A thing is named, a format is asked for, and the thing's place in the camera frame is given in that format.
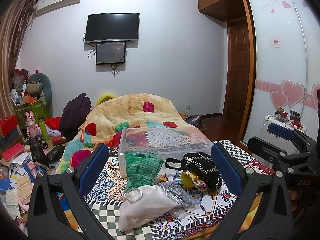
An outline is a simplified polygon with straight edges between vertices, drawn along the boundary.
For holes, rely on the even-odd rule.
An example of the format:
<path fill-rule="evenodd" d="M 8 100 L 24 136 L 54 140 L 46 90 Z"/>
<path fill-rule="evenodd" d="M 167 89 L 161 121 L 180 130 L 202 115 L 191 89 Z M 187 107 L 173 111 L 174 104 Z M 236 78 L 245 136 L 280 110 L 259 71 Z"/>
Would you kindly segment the colourful patchwork fleece blanket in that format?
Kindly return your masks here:
<path fill-rule="evenodd" d="M 129 94 L 107 100 L 92 111 L 75 130 L 57 167 L 57 174 L 70 167 L 72 155 L 81 149 L 96 148 L 99 143 L 118 147 L 123 128 L 194 128 L 186 123 L 167 98 L 149 93 Z"/>

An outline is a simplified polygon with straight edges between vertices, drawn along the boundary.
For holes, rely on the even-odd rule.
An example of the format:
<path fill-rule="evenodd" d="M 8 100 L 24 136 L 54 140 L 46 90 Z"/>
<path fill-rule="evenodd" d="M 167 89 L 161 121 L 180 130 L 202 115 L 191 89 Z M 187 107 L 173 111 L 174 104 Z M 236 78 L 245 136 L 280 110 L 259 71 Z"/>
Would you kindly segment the floral yellow scrunchie cloth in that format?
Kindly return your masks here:
<path fill-rule="evenodd" d="M 207 184 L 199 176 L 196 176 L 195 174 L 191 173 L 190 178 L 195 188 L 197 188 L 199 191 L 206 191 Z"/>

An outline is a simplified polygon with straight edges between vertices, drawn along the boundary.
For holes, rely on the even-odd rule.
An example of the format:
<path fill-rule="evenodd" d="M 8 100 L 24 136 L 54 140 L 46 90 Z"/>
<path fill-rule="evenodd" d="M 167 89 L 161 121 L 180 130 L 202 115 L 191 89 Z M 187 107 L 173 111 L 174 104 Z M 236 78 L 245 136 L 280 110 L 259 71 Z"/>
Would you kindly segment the yellow fluffy pillow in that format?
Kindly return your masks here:
<path fill-rule="evenodd" d="M 103 102 L 106 102 L 108 100 L 114 99 L 116 98 L 116 96 L 112 93 L 104 93 L 102 96 L 100 96 L 98 98 L 98 100 L 95 103 L 95 107 L 97 107 L 98 105 L 100 105 Z"/>

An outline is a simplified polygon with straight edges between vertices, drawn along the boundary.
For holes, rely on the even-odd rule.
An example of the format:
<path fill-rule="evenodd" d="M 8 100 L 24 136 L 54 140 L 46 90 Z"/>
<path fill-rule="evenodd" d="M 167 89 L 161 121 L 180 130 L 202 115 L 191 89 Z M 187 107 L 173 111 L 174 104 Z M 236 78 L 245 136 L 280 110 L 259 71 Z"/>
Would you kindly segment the black plastic bag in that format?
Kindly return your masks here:
<path fill-rule="evenodd" d="M 47 154 L 45 154 L 40 143 L 33 139 L 29 139 L 29 146 L 32 160 L 41 165 L 44 165 L 47 168 L 52 167 L 57 161 L 62 158 L 62 155 L 66 148 L 63 145 L 55 146 Z"/>

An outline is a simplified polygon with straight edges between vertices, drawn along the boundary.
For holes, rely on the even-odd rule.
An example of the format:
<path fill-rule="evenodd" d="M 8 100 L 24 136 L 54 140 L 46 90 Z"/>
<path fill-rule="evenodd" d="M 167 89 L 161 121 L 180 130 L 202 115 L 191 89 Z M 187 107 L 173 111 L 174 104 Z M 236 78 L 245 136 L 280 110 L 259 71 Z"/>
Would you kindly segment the red gift box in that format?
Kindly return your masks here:
<path fill-rule="evenodd" d="M 6 137 L 13 129 L 18 125 L 18 119 L 16 115 L 7 116 L 0 121 L 0 135 L 2 138 Z"/>

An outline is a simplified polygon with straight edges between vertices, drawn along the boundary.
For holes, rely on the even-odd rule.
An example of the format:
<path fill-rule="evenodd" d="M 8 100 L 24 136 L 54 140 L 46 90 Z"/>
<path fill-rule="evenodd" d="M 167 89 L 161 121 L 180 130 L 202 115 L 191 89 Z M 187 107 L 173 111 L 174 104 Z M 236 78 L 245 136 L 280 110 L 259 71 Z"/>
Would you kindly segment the dark purple clothing pile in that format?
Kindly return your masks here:
<path fill-rule="evenodd" d="M 59 131 L 67 141 L 74 139 L 78 133 L 78 128 L 85 122 L 90 111 L 91 100 L 86 96 L 86 93 L 81 93 L 67 103 L 59 122 Z"/>

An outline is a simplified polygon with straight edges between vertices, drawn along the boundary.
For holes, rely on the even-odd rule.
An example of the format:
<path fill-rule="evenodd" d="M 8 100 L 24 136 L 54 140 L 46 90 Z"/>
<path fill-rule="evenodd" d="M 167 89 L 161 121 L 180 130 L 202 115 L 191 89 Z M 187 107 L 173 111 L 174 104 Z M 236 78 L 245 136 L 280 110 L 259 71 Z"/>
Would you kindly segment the striped brown curtain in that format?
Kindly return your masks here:
<path fill-rule="evenodd" d="M 1 119 L 14 113 L 10 72 L 15 69 L 36 0 L 14 0 L 1 17 Z"/>

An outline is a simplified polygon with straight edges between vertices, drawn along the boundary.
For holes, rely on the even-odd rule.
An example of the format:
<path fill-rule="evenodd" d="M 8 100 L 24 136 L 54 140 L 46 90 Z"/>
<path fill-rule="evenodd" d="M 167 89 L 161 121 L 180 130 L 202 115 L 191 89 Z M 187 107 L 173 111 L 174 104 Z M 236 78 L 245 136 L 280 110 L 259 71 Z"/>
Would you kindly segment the patterned bed cover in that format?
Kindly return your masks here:
<path fill-rule="evenodd" d="M 219 224 L 237 199 L 225 183 L 216 191 L 188 189 L 175 170 L 160 174 L 152 185 L 125 193 L 120 156 L 119 148 L 110 148 L 108 161 L 84 196 L 114 239 L 195 238 Z"/>

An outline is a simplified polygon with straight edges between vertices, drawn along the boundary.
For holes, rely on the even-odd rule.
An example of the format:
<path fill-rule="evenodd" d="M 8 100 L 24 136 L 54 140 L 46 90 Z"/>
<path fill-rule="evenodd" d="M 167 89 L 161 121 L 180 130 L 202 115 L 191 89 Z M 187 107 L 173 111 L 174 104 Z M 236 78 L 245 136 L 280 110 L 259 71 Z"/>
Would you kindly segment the pink rabbit figure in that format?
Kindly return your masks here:
<path fill-rule="evenodd" d="M 35 122 L 33 111 L 26 112 L 26 123 L 28 137 L 35 139 L 38 135 L 41 135 L 41 130 Z"/>

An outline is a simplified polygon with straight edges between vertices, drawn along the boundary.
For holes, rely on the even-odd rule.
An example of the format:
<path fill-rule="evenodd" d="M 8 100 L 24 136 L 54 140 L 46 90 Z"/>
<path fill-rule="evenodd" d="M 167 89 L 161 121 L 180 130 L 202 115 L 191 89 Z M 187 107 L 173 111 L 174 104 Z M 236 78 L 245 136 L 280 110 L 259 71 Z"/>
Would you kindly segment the small black wall monitor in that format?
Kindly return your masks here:
<path fill-rule="evenodd" d="M 98 43 L 96 48 L 96 65 L 125 63 L 126 43 Z"/>

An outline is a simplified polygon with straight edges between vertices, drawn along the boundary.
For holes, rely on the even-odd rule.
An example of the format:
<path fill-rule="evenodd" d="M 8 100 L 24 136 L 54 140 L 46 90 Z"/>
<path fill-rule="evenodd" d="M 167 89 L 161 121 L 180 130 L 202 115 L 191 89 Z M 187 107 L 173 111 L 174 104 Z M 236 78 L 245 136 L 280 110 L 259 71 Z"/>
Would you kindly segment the yellow round plush toy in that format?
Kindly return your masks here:
<path fill-rule="evenodd" d="M 190 178 L 190 174 L 191 174 L 192 172 L 189 172 L 189 171 L 183 171 L 183 172 L 181 172 L 181 175 L 180 175 L 180 179 L 181 179 L 181 183 L 185 186 L 185 187 L 187 187 L 187 188 L 193 188 L 193 187 L 195 187 L 194 185 L 193 185 L 193 183 L 191 182 L 191 178 Z"/>

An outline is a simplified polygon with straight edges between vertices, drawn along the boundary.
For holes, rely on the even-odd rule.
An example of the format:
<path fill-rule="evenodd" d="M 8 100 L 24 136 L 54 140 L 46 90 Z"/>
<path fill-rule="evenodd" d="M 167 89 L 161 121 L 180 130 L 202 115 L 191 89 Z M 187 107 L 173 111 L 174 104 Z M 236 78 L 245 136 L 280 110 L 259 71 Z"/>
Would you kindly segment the black bag with chain pattern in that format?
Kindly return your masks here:
<path fill-rule="evenodd" d="M 167 158 L 164 165 L 166 168 L 176 171 L 192 172 L 207 184 L 207 189 L 209 190 L 214 191 L 221 187 L 222 178 L 218 169 L 211 156 L 203 152 L 186 153 L 181 160 Z"/>

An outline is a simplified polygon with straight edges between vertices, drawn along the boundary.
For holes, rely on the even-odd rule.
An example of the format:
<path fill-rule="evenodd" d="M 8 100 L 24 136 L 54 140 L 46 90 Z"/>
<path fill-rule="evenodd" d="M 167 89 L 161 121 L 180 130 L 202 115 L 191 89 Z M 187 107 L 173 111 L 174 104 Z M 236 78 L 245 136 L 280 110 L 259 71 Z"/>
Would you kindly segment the clear plastic storage box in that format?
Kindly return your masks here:
<path fill-rule="evenodd" d="M 124 128 L 118 147 L 121 177 L 126 177 L 126 151 L 132 153 L 156 153 L 157 158 L 181 160 L 186 153 L 210 154 L 211 142 L 194 126 L 178 128 Z"/>

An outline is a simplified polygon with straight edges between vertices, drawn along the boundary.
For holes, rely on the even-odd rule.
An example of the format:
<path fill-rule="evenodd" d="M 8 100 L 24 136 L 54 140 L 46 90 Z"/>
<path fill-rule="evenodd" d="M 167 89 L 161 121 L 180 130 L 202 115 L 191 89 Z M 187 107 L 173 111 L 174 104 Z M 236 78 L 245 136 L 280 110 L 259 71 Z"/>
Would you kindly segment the silver glitter pouch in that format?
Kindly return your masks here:
<path fill-rule="evenodd" d="M 200 203 L 197 198 L 192 197 L 176 181 L 166 181 L 159 183 L 158 186 L 176 204 L 176 207 L 189 209 Z"/>

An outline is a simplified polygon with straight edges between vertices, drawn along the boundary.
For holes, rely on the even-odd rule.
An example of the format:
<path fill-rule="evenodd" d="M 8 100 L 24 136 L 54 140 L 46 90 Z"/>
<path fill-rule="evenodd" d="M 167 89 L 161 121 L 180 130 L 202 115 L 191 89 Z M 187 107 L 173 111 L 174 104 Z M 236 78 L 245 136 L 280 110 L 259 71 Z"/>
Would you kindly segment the large black wall television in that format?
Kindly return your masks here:
<path fill-rule="evenodd" d="M 138 41 L 139 13 L 102 13 L 88 16 L 85 43 Z"/>

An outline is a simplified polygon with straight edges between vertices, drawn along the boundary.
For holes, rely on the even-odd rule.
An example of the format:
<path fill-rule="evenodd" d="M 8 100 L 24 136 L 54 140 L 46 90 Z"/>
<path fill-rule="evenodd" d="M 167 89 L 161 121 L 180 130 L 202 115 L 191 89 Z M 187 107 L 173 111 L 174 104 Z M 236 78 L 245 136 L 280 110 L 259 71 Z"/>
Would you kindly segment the red cylinder can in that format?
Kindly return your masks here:
<path fill-rule="evenodd" d="M 51 138 L 52 145 L 58 146 L 64 144 L 67 140 L 65 136 L 55 136 Z"/>

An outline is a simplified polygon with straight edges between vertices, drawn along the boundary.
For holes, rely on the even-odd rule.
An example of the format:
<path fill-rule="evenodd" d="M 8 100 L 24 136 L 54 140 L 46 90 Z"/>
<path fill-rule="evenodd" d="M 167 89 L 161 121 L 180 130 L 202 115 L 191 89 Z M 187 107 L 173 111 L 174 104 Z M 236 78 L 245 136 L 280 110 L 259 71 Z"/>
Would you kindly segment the green storage box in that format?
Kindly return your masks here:
<path fill-rule="evenodd" d="M 26 129 L 27 127 L 27 112 L 33 112 L 33 117 L 35 119 L 36 124 L 39 123 L 40 119 L 46 120 L 50 117 L 49 108 L 44 106 L 41 100 L 37 100 L 33 103 L 27 103 L 22 106 L 16 106 L 14 107 L 14 110 L 21 129 Z"/>

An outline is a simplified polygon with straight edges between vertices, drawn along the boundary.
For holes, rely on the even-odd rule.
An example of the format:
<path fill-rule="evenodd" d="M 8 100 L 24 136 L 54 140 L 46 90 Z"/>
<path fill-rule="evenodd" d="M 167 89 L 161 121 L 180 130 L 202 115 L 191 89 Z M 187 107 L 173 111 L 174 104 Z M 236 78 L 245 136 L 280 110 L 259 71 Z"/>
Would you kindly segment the white wardrobe sliding door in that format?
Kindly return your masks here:
<path fill-rule="evenodd" d="M 244 142 L 259 137 L 265 116 L 297 112 L 316 139 L 319 21 L 306 0 L 247 0 L 256 48 L 255 87 Z"/>

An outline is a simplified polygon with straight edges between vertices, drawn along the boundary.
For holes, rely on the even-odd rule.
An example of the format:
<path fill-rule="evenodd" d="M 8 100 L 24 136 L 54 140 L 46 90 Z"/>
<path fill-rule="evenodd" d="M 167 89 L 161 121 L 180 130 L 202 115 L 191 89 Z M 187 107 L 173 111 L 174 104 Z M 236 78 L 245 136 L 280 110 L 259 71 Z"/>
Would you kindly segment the grey neck pillow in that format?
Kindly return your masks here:
<path fill-rule="evenodd" d="M 45 107 L 52 103 L 52 88 L 49 78 L 43 73 L 35 73 L 28 78 L 26 91 L 34 98 L 40 99 Z"/>

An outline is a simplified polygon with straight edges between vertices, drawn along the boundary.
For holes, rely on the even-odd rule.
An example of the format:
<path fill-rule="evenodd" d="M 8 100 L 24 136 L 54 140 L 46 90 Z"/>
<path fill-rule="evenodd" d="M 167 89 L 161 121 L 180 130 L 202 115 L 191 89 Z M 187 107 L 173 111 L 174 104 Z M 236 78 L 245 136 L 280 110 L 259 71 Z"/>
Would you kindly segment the green bottle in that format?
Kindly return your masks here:
<path fill-rule="evenodd" d="M 43 118 L 39 119 L 39 128 L 41 130 L 42 138 L 44 140 L 48 140 L 49 135 L 48 135 L 46 124 Z"/>

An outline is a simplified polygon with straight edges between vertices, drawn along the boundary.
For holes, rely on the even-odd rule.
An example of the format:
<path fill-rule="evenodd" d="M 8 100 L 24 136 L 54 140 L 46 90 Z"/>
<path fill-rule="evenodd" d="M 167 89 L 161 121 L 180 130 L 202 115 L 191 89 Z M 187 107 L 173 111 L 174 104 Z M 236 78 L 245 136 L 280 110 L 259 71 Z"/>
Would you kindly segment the brown wooden door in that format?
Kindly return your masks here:
<path fill-rule="evenodd" d="M 241 125 L 244 116 L 249 81 L 249 37 L 245 19 L 227 23 L 228 73 L 225 118 Z"/>

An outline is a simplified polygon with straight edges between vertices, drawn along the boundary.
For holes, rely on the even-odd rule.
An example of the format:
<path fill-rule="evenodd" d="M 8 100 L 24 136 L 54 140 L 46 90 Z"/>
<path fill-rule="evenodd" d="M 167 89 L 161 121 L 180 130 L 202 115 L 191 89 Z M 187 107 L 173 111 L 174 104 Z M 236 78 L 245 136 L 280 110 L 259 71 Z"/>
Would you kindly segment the red cloth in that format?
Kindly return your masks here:
<path fill-rule="evenodd" d="M 59 117 L 59 116 L 57 116 L 57 117 L 55 117 L 55 118 L 47 118 L 47 119 L 45 120 L 45 124 L 46 124 L 50 129 L 59 131 L 59 130 L 60 130 L 60 120 L 61 120 L 61 117 Z"/>

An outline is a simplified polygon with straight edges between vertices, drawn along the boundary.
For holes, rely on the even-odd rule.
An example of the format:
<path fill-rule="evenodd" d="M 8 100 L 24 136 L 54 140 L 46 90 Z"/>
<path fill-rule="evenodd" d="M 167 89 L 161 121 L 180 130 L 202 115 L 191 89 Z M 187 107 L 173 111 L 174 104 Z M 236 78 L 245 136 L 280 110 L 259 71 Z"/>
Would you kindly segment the green knitted glove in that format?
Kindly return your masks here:
<path fill-rule="evenodd" d="M 157 153 L 133 153 L 125 151 L 127 185 L 124 193 L 141 186 L 153 185 L 164 160 Z"/>

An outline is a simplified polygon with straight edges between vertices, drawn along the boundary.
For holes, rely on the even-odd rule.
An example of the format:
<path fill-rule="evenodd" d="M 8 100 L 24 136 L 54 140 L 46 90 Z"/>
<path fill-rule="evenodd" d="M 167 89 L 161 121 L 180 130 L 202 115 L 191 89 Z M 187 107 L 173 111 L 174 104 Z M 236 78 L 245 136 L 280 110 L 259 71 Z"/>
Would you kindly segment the white drawstring pouch with ring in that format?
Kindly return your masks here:
<path fill-rule="evenodd" d="M 172 210 L 176 204 L 158 185 L 131 189 L 123 196 L 118 230 L 121 232 L 142 226 Z"/>

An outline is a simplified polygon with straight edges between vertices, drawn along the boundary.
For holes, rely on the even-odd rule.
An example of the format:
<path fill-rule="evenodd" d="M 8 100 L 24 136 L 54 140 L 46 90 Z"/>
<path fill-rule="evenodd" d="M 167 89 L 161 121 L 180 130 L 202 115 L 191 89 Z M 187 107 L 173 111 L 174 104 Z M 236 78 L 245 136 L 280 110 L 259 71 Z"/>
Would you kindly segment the dark bag on floor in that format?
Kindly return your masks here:
<path fill-rule="evenodd" d="M 202 120 L 202 115 L 188 115 L 183 120 L 186 123 L 197 127 L 202 132 L 206 130 L 206 127 Z"/>

